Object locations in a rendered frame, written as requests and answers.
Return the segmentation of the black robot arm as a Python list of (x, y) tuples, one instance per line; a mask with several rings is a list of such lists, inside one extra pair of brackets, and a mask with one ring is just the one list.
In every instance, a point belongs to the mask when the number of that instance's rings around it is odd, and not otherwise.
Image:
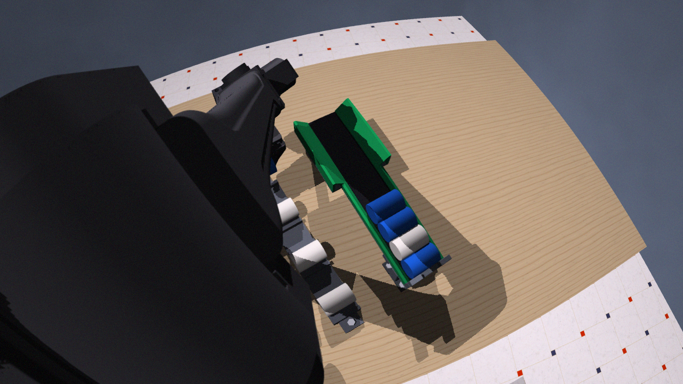
[(139, 66), (0, 98), (0, 384), (323, 384), (270, 179), (297, 78), (243, 63), (175, 116)]

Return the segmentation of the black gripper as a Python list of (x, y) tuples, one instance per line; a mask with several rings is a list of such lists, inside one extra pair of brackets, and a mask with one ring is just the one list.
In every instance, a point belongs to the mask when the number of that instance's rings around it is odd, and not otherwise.
[(272, 146), (272, 155), (271, 158), (272, 160), (276, 163), (280, 159), (280, 156), (283, 155), (284, 151), (286, 150), (286, 145), (284, 140), (282, 140), (282, 135), (276, 129), (274, 128), (274, 133), (273, 133), (273, 146)]

